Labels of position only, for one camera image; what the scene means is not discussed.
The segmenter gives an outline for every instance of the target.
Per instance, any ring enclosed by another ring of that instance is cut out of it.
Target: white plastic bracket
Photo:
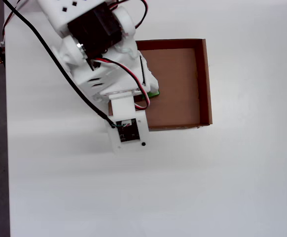
[[[112,104],[113,116],[109,117],[115,124],[118,121],[135,119],[139,132],[139,139],[122,142],[118,128],[111,128],[107,123],[109,138],[115,153],[126,151],[146,150],[149,146],[149,129],[145,111],[136,111],[134,97],[131,91],[109,96]]]

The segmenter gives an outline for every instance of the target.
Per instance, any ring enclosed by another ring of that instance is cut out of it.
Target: black cable
[[[144,15],[143,15],[142,20],[136,25],[136,29],[143,23],[145,17],[147,16],[147,13],[148,13],[148,4],[147,4],[147,2],[145,0],[140,0],[140,1],[143,2],[145,10],[144,10]]]
[[[43,37],[39,34],[39,32],[36,30],[36,28],[24,17],[22,14],[20,14],[11,4],[8,0],[2,0],[8,8],[16,15],[18,16],[36,35],[38,40],[41,42],[41,44],[46,49],[49,56],[52,58],[52,60],[55,62],[61,73],[66,78],[67,82],[71,85],[71,87],[75,90],[75,92],[80,96],[80,98],[92,109],[94,110],[101,118],[105,119],[112,127],[114,126],[114,123],[112,120],[108,118],[108,116],[103,113],[101,110],[99,110],[95,105],[91,103],[91,101],[86,98],[86,96],[81,92],[81,90],[74,84],[74,82],[71,80],[69,75],[66,73],[65,69],[61,66],[60,62],[57,60],[56,56],[53,54],[53,52],[48,47],[47,43],[43,39]]]

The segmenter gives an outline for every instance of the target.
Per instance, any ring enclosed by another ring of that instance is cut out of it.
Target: white surface
[[[287,0],[148,3],[137,39],[207,39],[214,124],[115,157],[104,122],[14,18],[11,236],[287,237]],[[140,1],[125,6],[139,21]],[[26,17],[56,41],[42,15]]]

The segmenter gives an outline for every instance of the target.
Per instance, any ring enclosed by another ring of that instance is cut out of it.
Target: red wire
[[[136,109],[138,110],[145,110],[149,107],[150,105],[150,99],[149,99],[149,96],[147,94],[147,92],[144,90],[142,84],[140,83],[138,77],[136,77],[135,74],[133,74],[132,71],[130,71],[127,67],[125,67],[124,65],[120,64],[120,63],[117,63],[115,61],[112,61],[110,59],[106,59],[106,58],[95,58],[95,60],[98,60],[98,61],[102,61],[102,62],[105,62],[105,63],[113,63],[113,64],[116,64],[118,66],[120,66],[122,69],[124,69],[133,79],[135,79],[136,81],[136,84],[137,86],[139,87],[140,91],[142,92],[142,94],[144,95],[144,100],[146,101],[146,106],[145,107],[142,107],[142,106],[138,106],[138,105],[135,105]]]
[[[5,31],[4,31],[4,30],[5,30],[5,27],[6,27],[6,25],[9,23],[9,21],[10,21],[10,19],[11,19],[12,16],[13,16],[13,12],[10,12],[10,14],[8,15],[6,21],[5,21],[4,25],[3,25],[3,30],[2,30],[2,36],[3,36],[3,37],[4,37],[4,35],[5,35]]]

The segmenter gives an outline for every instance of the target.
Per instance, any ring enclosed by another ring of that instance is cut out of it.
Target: cardboard edge
[[[208,116],[209,124],[213,124],[213,113],[212,113],[212,99],[211,99],[211,88],[209,81],[209,65],[208,65],[208,55],[207,55],[207,43],[206,40],[202,40],[203,49],[204,49],[204,60],[206,68],[206,84],[207,84],[207,100],[208,100]]]

